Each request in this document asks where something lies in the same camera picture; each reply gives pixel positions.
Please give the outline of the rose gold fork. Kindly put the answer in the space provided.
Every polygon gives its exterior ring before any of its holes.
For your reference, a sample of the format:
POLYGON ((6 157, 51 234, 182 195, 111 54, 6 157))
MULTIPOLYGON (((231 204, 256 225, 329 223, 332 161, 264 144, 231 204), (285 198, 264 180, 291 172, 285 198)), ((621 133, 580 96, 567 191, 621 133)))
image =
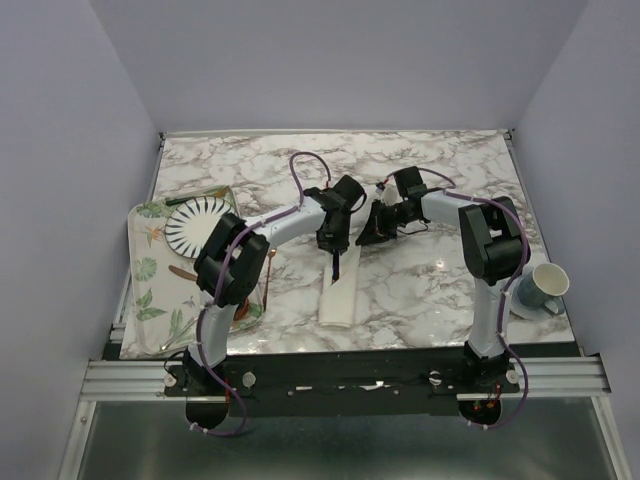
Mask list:
POLYGON ((266 279, 265 279, 264 291, 262 296, 263 312, 266 312, 267 310, 272 263, 276 253, 277 253, 277 249, 270 249, 267 255, 266 279))

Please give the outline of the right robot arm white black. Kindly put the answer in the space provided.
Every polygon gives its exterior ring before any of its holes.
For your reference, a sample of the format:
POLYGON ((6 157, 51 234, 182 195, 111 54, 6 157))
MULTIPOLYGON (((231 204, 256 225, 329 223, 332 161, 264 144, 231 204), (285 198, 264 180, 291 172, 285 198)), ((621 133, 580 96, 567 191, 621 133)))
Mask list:
POLYGON ((447 188, 428 188, 420 167, 389 174, 402 198, 388 205, 371 204, 367 222, 356 239, 359 246, 394 240, 398 229, 412 222, 447 224, 459 230, 467 270, 474 277, 474 316, 466 348, 472 360, 460 367, 460 379, 469 390, 480 392, 496 380, 492 362, 507 350, 506 329, 512 285, 530 258, 526 232, 513 201, 506 197, 485 199, 455 191, 449 177, 447 188))

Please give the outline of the white cloth napkin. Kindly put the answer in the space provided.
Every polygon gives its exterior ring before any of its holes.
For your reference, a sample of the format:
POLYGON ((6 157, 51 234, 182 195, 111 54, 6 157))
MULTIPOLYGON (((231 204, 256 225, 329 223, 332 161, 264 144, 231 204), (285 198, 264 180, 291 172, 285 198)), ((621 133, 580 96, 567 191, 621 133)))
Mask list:
POLYGON ((321 326, 347 329, 355 324, 360 256, 360 246, 350 246, 340 256, 339 278, 336 281, 332 280, 332 257, 326 258, 318 303, 318 322, 321 326))

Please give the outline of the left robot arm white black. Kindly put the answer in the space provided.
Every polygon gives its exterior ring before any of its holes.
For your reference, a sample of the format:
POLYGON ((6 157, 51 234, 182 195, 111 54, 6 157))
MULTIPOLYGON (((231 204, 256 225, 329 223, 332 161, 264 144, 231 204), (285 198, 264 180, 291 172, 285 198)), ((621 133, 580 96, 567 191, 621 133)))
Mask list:
POLYGON ((195 362, 187 382, 201 395, 214 393, 222 380, 219 365, 238 306, 253 292, 267 254, 306 234, 330 255, 330 282, 344 276, 341 256, 349 248, 351 216, 366 193, 345 175, 325 189, 304 190, 296 203, 261 216, 241 219, 225 214, 195 260, 196 284, 205 296, 196 320, 196 340, 188 348, 195 362))

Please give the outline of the iridescent purple utensil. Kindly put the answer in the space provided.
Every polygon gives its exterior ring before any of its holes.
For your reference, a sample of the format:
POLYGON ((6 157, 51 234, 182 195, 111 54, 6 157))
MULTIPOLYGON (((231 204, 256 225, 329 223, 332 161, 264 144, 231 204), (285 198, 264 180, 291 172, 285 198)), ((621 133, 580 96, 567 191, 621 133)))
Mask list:
POLYGON ((340 256, 341 252, 339 250, 334 250, 332 252, 332 264, 331 264, 331 282, 335 283, 340 278, 340 256))

